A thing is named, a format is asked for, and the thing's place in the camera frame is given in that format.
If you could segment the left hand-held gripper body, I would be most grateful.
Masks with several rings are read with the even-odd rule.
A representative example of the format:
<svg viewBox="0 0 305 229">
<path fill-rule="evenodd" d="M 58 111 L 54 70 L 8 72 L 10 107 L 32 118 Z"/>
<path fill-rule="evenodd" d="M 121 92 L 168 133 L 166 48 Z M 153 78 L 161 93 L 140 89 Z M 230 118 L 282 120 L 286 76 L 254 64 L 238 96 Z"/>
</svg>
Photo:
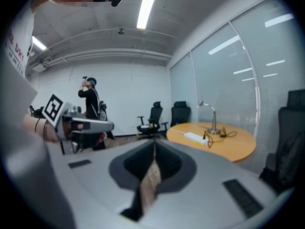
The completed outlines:
<svg viewBox="0 0 305 229">
<path fill-rule="evenodd" d="M 76 106 L 64 101 L 58 94 L 53 93 L 42 110 L 46 123 L 43 128 L 45 141 L 71 140 L 75 134 L 83 133 L 83 120 Z"/>
</svg>

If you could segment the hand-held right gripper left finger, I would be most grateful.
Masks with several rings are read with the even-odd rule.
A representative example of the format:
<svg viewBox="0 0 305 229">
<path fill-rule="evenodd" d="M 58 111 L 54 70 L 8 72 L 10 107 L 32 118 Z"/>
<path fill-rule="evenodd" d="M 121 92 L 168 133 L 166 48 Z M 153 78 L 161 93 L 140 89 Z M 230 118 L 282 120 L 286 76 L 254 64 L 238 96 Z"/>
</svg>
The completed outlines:
<svg viewBox="0 0 305 229">
<path fill-rule="evenodd" d="M 141 193 L 140 185 L 135 190 L 132 204 L 129 208 L 124 209 L 121 213 L 121 216 L 124 216 L 132 221 L 139 221 L 143 216 L 143 209 L 141 203 Z"/>
</svg>

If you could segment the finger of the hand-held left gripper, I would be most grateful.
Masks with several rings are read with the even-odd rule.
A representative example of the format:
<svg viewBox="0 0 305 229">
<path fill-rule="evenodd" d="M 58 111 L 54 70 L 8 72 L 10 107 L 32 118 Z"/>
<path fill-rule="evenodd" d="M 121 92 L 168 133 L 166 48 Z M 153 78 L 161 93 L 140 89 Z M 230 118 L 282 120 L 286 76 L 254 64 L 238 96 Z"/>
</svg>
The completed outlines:
<svg viewBox="0 0 305 229">
<path fill-rule="evenodd" d="M 72 118 L 71 129 L 73 132 L 81 133 L 103 133 L 114 129 L 114 124 L 109 121 L 95 119 Z"/>
</svg>

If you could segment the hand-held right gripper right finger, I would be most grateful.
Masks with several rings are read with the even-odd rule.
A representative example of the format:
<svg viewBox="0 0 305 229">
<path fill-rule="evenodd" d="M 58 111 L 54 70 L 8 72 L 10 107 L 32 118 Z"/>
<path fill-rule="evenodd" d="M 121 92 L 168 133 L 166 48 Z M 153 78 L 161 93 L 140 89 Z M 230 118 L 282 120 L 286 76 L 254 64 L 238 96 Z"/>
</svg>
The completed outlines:
<svg viewBox="0 0 305 229">
<path fill-rule="evenodd" d="M 153 207 L 157 199 L 156 189 L 162 181 L 160 169 L 155 158 L 156 147 L 154 145 L 152 164 L 140 184 L 140 199 L 143 214 L 146 214 Z"/>
</svg>

